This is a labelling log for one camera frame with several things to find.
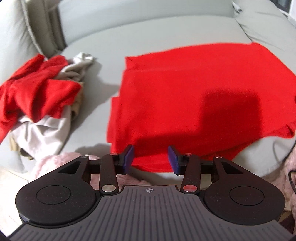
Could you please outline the red sweater with duck logo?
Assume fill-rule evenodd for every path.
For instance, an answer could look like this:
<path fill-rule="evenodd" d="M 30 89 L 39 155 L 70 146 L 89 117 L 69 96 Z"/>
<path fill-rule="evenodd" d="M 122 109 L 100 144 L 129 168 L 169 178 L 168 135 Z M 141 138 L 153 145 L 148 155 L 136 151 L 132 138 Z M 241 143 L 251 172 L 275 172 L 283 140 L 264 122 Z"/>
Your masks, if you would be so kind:
<path fill-rule="evenodd" d="M 219 43 L 127 56 L 107 141 L 133 166 L 171 172 L 168 147 L 232 160 L 265 137 L 295 136 L 295 74 L 266 47 Z"/>

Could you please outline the tan garment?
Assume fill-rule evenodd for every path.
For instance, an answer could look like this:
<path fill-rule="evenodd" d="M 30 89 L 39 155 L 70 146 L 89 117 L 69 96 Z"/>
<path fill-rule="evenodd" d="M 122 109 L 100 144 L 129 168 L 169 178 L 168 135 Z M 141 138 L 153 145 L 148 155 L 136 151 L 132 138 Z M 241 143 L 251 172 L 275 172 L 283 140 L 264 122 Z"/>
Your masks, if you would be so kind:
<path fill-rule="evenodd" d="M 72 105 L 64 107 L 60 118 L 49 115 L 34 123 L 22 116 L 9 132 L 10 149 L 20 156 L 40 160 L 60 152 L 69 135 L 71 122 L 78 116 L 83 101 L 84 83 Z"/>

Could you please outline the white garment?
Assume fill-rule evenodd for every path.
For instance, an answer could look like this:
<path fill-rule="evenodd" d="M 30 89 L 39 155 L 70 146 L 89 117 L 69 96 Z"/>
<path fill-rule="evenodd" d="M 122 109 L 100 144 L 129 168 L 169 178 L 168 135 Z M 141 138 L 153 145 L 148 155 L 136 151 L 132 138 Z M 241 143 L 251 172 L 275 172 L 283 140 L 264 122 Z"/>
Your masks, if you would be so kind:
<path fill-rule="evenodd" d="M 19 118 L 16 126 L 9 132 L 12 151 L 28 160 L 40 160 L 60 152 L 69 135 L 71 121 L 80 112 L 84 89 L 83 77 L 94 61 L 95 58 L 86 53 L 79 53 L 67 60 L 68 65 L 60 70 L 55 79 L 76 82 L 81 86 L 74 102 L 63 108 L 60 118 L 46 115 L 36 123 L 27 116 Z"/>

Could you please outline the pink fluffy rug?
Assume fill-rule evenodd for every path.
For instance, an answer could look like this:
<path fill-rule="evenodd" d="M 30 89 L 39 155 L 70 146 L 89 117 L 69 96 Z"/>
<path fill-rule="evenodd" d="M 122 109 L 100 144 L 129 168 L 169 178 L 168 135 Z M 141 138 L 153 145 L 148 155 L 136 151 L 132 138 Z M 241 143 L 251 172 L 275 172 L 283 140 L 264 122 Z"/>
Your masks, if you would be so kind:
<path fill-rule="evenodd" d="M 48 156 L 38 161 L 35 177 L 81 156 L 76 152 Z M 285 197 L 285 210 L 295 211 L 295 193 L 288 179 L 288 172 L 295 170 L 295 137 L 291 139 L 269 137 L 251 144 L 240 152 L 233 162 L 279 188 Z M 119 187 L 123 185 L 181 185 L 182 176 L 169 173 L 150 173 L 131 168 L 129 175 L 118 176 Z"/>

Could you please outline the crumpled red garment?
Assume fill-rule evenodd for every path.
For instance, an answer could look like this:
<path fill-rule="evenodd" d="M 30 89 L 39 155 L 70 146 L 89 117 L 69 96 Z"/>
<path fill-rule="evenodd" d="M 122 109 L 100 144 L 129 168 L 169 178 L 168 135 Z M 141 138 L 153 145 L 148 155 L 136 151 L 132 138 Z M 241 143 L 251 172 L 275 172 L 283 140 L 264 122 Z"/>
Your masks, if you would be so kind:
<path fill-rule="evenodd" d="M 74 103 L 81 85 L 55 79 L 67 65 L 62 55 L 45 60 L 37 54 L 1 85 L 1 141 L 22 114 L 35 123 L 46 115 L 60 118 L 64 107 Z"/>

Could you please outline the grey fabric sofa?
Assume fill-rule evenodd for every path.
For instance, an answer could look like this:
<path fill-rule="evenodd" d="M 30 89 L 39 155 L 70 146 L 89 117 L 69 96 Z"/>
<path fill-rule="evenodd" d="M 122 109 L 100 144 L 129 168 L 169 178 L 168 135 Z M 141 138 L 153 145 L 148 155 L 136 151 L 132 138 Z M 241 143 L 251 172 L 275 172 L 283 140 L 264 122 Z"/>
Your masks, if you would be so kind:
<path fill-rule="evenodd" d="M 42 54 L 96 62 L 63 151 L 101 156 L 125 57 L 195 44 L 259 43 L 295 70 L 295 27 L 270 1 L 25 1 Z"/>

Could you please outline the grey sofa back cushion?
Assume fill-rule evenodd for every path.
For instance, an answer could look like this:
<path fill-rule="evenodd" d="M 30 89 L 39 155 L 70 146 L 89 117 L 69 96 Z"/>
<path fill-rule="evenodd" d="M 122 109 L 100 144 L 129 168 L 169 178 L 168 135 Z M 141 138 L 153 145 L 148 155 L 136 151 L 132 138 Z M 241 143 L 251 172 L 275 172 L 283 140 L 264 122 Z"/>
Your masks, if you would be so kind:
<path fill-rule="evenodd" d="M 1 83 L 42 50 L 33 34 L 25 1 L 1 1 Z"/>

